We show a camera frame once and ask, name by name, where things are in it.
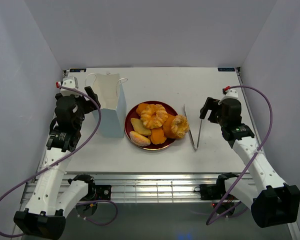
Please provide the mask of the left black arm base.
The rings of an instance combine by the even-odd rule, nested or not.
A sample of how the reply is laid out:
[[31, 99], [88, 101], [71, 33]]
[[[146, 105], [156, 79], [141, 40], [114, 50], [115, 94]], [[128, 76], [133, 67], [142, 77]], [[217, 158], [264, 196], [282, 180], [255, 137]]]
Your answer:
[[[93, 200], [110, 200], [111, 199], [111, 185], [94, 185], [88, 188], [88, 194], [84, 196], [80, 202], [89, 202]], [[75, 207], [77, 213], [82, 217], [92, 216], [98, 209], [98, 203], [88, 203], [85, 205], [78, 205]]]

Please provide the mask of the metal tongs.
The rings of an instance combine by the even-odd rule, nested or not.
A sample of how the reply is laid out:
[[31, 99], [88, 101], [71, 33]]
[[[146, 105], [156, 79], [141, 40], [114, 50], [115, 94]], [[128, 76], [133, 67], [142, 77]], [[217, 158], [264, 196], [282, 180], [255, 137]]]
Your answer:
[[188, 134], [192, 149], [194, 152], [197, 152], [201, 145], [203, 120], [200, 118], [199, 114], [195, 113], [195, 110], [192, 107], [189, 108], [186, 104], [183, 104], [183, 113], [187, 119], [191, 115]]

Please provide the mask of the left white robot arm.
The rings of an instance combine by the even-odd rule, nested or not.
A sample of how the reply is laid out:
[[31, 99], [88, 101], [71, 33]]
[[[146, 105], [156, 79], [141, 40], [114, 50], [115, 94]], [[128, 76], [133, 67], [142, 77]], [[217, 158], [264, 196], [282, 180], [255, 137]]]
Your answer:
[[86, 95], [70, 89], [70, 95], [58, 93], [55, 118], [50, 124], [49, 138], [42, 169], [35, 190], [23, 211], [14, 215], [14, 223], [26, 235], [58, 240], [65, 229], [66, 218], [81, 200], [93, 200], [95, 182], [88, 174], [68, 181], [69, 187], [59, 195], [61, 183], [72, 155], [79, 149], [85, 115], [100, 110], [98, 96], [91, 87]]

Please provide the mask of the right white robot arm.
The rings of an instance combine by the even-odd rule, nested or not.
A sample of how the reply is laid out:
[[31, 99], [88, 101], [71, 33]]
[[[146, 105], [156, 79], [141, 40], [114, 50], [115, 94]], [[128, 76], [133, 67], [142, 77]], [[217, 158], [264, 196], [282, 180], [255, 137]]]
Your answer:
[[257, 150], [253, 131], [242, 123], [241, 102], [234, 98], [208, 97], [200, 110], [200, 119], [207, 113], [211, 123], [220, 125], [222, 137], [247, 167], [255, 187], [235, 173], [224, 173], [215, 184], [200, 187], [201, 198], [223, 201], [232, 195], [251, 210], [255, 223], [261, 228], [294, 223], [298, 217], [300, 190], [296, 185], [288, 185], [264, 153]]

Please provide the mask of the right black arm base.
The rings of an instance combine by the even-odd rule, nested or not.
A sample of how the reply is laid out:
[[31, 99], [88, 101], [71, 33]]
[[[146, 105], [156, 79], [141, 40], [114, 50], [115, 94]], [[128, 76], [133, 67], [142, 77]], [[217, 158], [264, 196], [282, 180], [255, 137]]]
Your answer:
[[[193, 190], [194, 193], [200, 195], [201, 200], [211, 200], [212, 207], [216, 208], [217, 203], [221, 200], [224, 195], [224, 192], [219, 189], [217, 184], [200, 184], [196, 186]], [[230, 209], [235, 205], [236, 198], [232, 195], [228, 195], [223, 201], [222, 205], [216, 211], [217, 214], [222, 214], [226, 210]]]

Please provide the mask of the large glazed ring bread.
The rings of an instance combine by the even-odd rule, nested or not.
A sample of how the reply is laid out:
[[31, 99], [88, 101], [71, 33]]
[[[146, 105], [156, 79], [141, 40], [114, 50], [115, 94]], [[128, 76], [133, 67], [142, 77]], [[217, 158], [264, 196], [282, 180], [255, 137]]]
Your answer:
[[140, 114], [140, 119], [147, 129], [163, 126], [168, 119], [168, 113], [161, 104], [149, 104]]

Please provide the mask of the pale leaf bread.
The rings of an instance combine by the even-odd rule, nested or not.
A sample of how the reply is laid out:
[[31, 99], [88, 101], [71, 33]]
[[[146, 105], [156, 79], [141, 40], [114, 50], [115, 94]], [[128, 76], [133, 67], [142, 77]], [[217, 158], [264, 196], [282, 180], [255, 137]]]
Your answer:
[[135, 132], [137, 132], [143, 136], [150, 136], [152, 134], [152, 131], [150, 129], [146, 128], [140, 119], [131, 118], [130, 122], [131, 122]]

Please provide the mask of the sugared oval bread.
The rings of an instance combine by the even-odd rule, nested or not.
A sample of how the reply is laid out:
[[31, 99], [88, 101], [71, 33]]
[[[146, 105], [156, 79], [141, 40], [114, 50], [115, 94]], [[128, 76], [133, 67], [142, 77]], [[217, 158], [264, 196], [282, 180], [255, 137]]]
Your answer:
[[147, 147], [151, 144], [151, 140], [147, 137], [141, 135], [136, 131], [131, 131], [129, 133], [130, 140], [139, 147]]

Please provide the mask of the light blue paper bag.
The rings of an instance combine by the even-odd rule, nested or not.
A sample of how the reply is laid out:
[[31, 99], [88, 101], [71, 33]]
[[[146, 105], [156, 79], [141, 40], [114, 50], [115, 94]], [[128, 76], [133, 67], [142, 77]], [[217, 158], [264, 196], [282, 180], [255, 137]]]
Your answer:
[[127, 81], [128, 78], [121, 78], [118, 73], [90, 73], [84, 81], [85, 86], [97, 94], [101, 115], [95, 112], [93, 116], [100, 121], [97, 132], [105, 138], [124, 137], [127, 103], [123, 83]]

